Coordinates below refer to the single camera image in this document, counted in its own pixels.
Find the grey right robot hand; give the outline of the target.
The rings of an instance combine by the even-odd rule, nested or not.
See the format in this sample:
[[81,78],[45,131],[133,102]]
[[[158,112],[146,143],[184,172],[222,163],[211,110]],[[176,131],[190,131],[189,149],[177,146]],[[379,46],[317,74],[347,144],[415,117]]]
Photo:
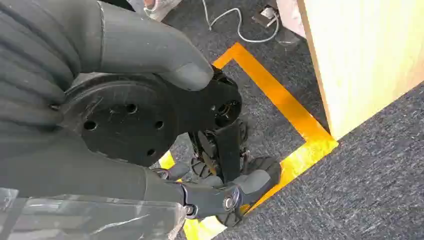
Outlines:
[[280,181],[242,158],[238,85],[179,30],[101,0],[0,3],[0,237],[173,240]]

